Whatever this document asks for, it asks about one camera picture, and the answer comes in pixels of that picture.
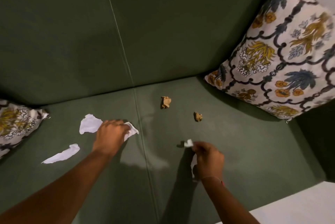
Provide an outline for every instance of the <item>hand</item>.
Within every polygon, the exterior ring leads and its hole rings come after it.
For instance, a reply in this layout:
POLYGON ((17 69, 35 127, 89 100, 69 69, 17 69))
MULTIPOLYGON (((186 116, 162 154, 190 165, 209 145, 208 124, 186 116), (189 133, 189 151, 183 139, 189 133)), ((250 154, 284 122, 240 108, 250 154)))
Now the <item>hand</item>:
POLYGON ((222 180, 224 155, 210 143, 194 142, 192 150, 197 154, 199 178, 216 177, 222 180))
POLYGON ((98 151, 112 158, 120 149, 129 130, 130 127, 122 120, 104 121, 96 133, 92 152, 98 151))

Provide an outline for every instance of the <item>floral pillow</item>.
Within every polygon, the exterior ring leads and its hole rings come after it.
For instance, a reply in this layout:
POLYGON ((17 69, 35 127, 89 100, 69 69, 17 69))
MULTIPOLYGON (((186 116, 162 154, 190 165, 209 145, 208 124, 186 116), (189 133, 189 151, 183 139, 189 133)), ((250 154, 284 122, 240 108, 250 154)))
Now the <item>floral pillow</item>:
POLYGON ((334 16, 315 0, 268 0, 205 80, 280 119, 335 97, 334 16))
POLYGON ((48 115, 43 109, 31 109, 0 100, 0 158, 37 129, 48 115))

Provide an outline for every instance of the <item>person's left hand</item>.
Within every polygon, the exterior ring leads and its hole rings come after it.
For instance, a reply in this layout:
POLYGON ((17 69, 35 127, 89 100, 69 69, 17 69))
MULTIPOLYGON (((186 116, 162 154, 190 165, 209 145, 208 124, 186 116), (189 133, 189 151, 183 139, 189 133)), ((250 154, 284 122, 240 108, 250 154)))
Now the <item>person's left hand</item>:
POLYGON ((112 158, 124 142, 130 127, 122 120, 106 120, 99 127, 92 152, 97 151, 112 158))

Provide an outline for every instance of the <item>forearm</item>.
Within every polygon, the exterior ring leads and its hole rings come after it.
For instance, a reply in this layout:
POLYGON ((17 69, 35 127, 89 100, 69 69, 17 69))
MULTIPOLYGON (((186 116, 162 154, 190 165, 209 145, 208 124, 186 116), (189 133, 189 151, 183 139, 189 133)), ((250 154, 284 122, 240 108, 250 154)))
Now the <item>forearm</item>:
POLYGON ((203 185, 224 224, 259 224, 259 222, 232 196, 219 179, 208 177, 203 185))
POLYGON ((65 175, 0 215, 0 224, 71 224, 109 157, 90 153, 65 175))

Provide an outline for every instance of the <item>person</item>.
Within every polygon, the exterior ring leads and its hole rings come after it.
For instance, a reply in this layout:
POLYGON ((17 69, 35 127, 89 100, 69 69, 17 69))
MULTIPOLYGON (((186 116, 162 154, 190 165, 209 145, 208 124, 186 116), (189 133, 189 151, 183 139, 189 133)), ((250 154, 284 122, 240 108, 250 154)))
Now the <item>person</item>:
MULTIPOLYGON (((104 121, 92 152, 65 175, 0 215, 0 224, 71 224, 100 173, 130 130, 122 120, 104 121)), ((199 178, 224 224, 259 224, 221 183, 224 155, 212 144, 194 142, 199 178)))

